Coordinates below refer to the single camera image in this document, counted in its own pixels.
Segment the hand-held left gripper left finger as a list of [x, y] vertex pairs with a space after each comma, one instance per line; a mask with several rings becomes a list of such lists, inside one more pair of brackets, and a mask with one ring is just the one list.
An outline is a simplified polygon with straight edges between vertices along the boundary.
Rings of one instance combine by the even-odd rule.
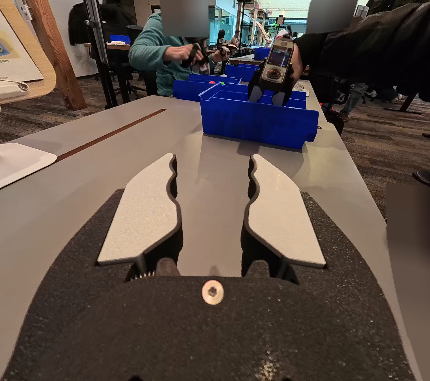
[[127, 183], [98, 255], [99, 265], [132, 262], [138, 273], [149, 273], [162, 258], [178, 263], [182, 219], [177, 174], [176, 155], [167, 153]]

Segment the white board stand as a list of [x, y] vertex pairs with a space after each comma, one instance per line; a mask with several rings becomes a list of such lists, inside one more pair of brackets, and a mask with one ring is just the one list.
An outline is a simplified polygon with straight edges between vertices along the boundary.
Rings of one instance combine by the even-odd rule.
[[[1, 80], [1, 100], [10, 100], [29, 91], [28, 84]], [[0, 146], [0, 187], [4, 188], [24, 177], [44, 169], [57, 160], [55, 154], [19, 143]]]

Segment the black office chair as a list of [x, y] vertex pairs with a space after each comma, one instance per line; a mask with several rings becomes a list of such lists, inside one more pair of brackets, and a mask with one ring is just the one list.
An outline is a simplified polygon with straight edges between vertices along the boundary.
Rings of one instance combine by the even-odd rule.
[[87, 10], [85, 4], [75, 4], [68, 16], [68, 37], [72, 46], [82, 45], [89, 42], [85, 21], [87, 20]]

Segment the wooden instruction board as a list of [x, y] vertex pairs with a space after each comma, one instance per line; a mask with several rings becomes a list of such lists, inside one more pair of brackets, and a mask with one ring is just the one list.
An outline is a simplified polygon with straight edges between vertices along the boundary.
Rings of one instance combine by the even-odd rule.
[[26, 82], [29, 86], [29, 91], [26, 94], [19, 95], [18, 97], [10, 100], [0, 99], [0, 104], [4, 105], [45, 96], [56, 86], [56, 74], [51, 62], [48, 60], [39, 42], [29, 29], [29, 26], [25, 23], [14, 2], [12, 0], [0, 0], [0, 8], [0, 13], [3, 13], [35, 65], [43, 75], [42, 80]]

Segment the wooden post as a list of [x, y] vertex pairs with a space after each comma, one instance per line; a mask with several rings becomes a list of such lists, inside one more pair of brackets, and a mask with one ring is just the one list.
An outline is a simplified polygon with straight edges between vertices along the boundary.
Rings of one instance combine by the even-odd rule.
[[34, 29], [41, 47], [51, 62], [57, 87], [67, 109], [87, 108], [82, 90], [73, 71], [49, 0], [26, 0], [34, 16]]

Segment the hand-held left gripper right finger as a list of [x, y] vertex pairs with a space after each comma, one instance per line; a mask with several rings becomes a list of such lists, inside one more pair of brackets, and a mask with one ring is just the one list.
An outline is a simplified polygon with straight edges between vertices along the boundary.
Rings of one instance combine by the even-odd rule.
[[298, 186], [259, 154], [250, 156], [248, 175], [244, 257], [265, 260], [272, 274], [287, 274], [292, 265], [324, 269], [326, 260]]

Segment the black display panel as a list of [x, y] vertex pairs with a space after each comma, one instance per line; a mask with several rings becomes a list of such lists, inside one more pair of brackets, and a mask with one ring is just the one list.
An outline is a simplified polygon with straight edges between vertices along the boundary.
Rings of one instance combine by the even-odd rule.
[[94, 51], [97, 51], [100, 62], [109, 65], [109, 59], [106, 51], [106, 42], [102, 24], [99, 0], [84, 0], [88, 14], [87, 26], [92, 33], [90, 41]]

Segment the printed instruction sheet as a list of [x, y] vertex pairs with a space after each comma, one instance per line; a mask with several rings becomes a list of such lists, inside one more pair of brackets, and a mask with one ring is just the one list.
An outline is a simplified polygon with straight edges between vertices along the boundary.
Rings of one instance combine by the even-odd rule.
[[0, 13], [0, 79], [18, 82], [43, 79], [3, 13]]

